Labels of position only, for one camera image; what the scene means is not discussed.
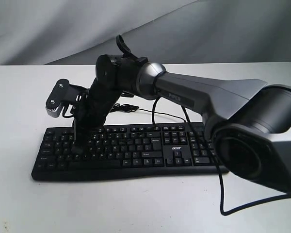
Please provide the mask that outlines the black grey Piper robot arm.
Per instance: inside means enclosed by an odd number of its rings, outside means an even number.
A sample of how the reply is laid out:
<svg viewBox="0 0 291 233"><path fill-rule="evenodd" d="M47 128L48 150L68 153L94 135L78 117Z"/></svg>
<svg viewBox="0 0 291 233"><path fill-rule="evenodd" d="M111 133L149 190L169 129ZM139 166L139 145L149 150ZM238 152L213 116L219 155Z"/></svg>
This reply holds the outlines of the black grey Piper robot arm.
<svg viewBox="0 0 291 233"><path fill-rule="evenodd" d="M204 137L235 175L291 195L291 87L259 79L219 80L168 72L159 63L102 55L81 99L76 140L105 123L122 92L165 98L202 116Z"/></svg>

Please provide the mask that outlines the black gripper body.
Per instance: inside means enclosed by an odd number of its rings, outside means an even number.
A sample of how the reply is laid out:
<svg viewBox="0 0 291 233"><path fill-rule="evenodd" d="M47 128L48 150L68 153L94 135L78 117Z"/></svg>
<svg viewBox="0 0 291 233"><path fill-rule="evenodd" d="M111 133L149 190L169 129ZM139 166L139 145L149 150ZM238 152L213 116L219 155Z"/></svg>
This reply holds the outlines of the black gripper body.
<svg viewBox="0 0 291 233"><path fill-rule="evenodd" d="M76 129L94 130L103 126L122 92L121 89L109 88L98 79L94 79L87 97L81 99L75 114Z"/></svg>

